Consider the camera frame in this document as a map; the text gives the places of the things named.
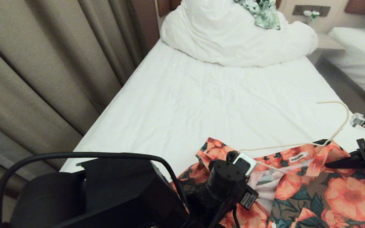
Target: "white duvet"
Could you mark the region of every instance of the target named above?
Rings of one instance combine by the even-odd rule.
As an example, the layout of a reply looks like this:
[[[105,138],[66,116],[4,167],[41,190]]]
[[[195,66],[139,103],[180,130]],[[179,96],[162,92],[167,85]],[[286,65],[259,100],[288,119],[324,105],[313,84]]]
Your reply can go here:
[[[265,67],[311,54],[318,43],[315,31],[301,22],[288,24],[278,14],[281,30],[266,30],[234,0],[183,0],[160,35],[200,61],[230,67]]]

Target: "wire hanger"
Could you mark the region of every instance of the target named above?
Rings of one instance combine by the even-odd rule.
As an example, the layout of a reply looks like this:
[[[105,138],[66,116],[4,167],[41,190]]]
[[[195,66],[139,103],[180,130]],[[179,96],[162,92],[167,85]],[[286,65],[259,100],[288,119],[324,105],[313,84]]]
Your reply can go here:
[[[347,112],[347,115],[346,115],[346,119],[345,121],[342,123],[342,125],[333,133],[333,135],[328,139],[326,140],[323,144],[317,144],[317,143],[298,143],[298,144],[289,144],[289,145],[281,145],[281,146],[270,146],[270,147],[262,147],[262,148],[257,148],[257,149],[242,149],[242,150],[239,150],[238,153],[241,153],[242,151],[255,151],[255,150],[264,150],[264,149],[272,149],[272,148],[278,148],[278,147],[286,147],[286,146],[298,146],[298,145],[305,145],[305,144],[312,144],[314,146],[326,146],[328,143],[330,143],[338,134],[339,132],[343,129],[343,127],[347,124],[347,121],[349,121],[349,117],[350,117],[350,110],[349,110],[349,107],[347,107],[346,104],[342,103],[342,102],[339,102],[339,101],[324,101],[324,102],[317,102],[318,104],[328,104],[328,103],[338,103],[338,104],[341,104],[344,106],[344,108],[346,109],[346,112]],[[266,167],[269,167],[271,169],[274,169],[274,170],[277,170],[277,171],[280,171],[280,172],[283,172],[283,173],[287,173],[283,170],[280,170],[280,169],[277,169],[275,167],[272,167],[272,166],[269,166],[269,165],[266,165],[264,163],[261,163],[259,161],[256,161],[257,163],[261,164],[261,165],[264,165]]]

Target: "beige curtain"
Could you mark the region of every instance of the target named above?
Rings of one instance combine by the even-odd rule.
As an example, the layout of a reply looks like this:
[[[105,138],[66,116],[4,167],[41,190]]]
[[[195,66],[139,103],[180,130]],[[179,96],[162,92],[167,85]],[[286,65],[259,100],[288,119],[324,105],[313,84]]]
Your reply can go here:
[[[129,0],[0,0],[0,177],[31,155],[72,151],[142,61]],[[24,167],[13,197],[63,160]]]

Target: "headboard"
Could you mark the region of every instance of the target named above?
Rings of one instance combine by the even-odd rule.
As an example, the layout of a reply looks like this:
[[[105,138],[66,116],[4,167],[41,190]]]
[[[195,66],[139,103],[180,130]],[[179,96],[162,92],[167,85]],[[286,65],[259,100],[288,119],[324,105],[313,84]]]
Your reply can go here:
[[[166,15],[169,11],[173,11],[181,4],[182,0],[157,0],[158,15],[160,17]],[[280,7],[281,0],[277,0],[275,5],[277,9]]]
[[[349,0],[344,11],[346,13],[365,15],[365,0]]]

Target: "wall socket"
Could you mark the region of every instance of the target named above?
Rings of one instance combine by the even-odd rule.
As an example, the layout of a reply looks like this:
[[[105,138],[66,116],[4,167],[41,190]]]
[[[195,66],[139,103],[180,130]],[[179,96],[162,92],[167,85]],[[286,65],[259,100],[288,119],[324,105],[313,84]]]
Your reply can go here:
[[[330,6],[310,6],[310,5],[296,5],[294,8],[293,15],[304,15],[304,11],[317,11],[320,17],[326,17],[329,14]]]

